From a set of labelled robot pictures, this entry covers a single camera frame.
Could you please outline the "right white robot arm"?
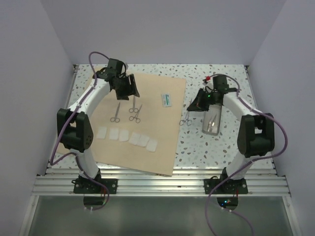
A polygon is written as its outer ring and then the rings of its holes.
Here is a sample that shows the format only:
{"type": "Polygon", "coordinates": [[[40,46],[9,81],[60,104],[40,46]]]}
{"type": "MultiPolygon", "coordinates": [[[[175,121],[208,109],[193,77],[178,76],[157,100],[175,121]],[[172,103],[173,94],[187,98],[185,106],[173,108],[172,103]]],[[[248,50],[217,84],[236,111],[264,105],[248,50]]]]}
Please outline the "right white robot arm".
{"type": "Polygon", "coordinates": [[[224,168],[219,181],[221,191],[232,192],[236,180],[245,177],[257,158],[265,157],[275,146],[274,118],[255,110],[240,97],[240,85],[228,75],[215,74],[203,80],[195,99],[187,107],[188,112],[207,112],[211,105],[225,106],[240,121],[237,137],[237,153],[224,168]]]}

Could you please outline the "steel curved scissors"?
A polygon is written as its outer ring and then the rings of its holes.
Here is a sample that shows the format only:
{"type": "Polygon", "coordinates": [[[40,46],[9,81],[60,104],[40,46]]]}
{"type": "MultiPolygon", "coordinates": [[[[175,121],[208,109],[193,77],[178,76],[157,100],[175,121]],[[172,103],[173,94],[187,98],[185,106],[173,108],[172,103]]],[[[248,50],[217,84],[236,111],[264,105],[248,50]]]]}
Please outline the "steel curved scissors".
{"type": "Polygon", "coordinates": [[[192,125],[192,120],[189,118],[189,111],[188,110],[186,110],[185,116],[179,121],[180,126],[183,126],[185,124],[187,126],[192,125]]]}

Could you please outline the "steel tweezers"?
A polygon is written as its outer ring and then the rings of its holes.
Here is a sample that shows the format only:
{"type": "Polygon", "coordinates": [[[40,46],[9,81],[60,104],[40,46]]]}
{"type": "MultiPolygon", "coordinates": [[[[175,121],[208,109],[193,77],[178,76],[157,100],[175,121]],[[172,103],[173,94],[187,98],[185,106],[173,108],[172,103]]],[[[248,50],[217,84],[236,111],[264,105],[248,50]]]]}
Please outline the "steel tweezers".
{"type": "Polygon", "coordinates": [[[208,124],[208,131],[209,132],[216,132],[217,131],[217,115],[211,116],[208,124]]]}

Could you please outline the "steel forceps clamp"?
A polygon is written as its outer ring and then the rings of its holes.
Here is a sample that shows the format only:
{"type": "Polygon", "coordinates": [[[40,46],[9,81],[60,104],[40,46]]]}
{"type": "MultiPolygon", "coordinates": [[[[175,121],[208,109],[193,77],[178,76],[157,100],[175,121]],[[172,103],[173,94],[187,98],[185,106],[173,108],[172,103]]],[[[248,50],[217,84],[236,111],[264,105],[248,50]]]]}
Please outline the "steel forceps clamp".
{"type": "Polygon", "coordinates": [[[141,119],[138,116],[139,116],[141,109],[142,109],[142,105],[140,105],[140,108],[137,110],[135,115],[129,117],[129,121],[135,121],[136,123],[139,123],[141,121],[141,119]]]}

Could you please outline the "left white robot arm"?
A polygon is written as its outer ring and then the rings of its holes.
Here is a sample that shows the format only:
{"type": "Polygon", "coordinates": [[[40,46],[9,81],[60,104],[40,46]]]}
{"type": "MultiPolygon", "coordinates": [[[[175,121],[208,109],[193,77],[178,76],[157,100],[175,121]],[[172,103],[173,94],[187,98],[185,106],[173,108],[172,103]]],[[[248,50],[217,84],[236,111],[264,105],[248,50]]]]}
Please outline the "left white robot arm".
{"type": "Polygon", "coordinates": [[[91,193],[101,190],[102,180],[97,178],[99,167],[91,151],[94,133],[90,117],[111,91],[116,93],[117,100],[140,96],[134,75],[128,75],[126,69],[124,62],[109,59],[106,67],[94,72],[90,85],[78,100],[57,112],[57,144],[63,144],[69,154],[75,156],[79,175],[86,178],[85,187],[91,193]]]}

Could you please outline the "metal instrument tray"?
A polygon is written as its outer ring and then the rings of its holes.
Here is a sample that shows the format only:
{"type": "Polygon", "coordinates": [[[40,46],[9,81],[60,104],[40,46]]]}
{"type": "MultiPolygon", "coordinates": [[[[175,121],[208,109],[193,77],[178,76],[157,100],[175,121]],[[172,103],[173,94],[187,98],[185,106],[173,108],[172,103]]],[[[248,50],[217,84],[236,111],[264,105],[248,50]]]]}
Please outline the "metal instrument tray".
{"type": "Polygon", "coordinates": [[[222,106],[210,105],[204,113],[202,132],[207,135],[217,136],[220,132],[222,106]]]}

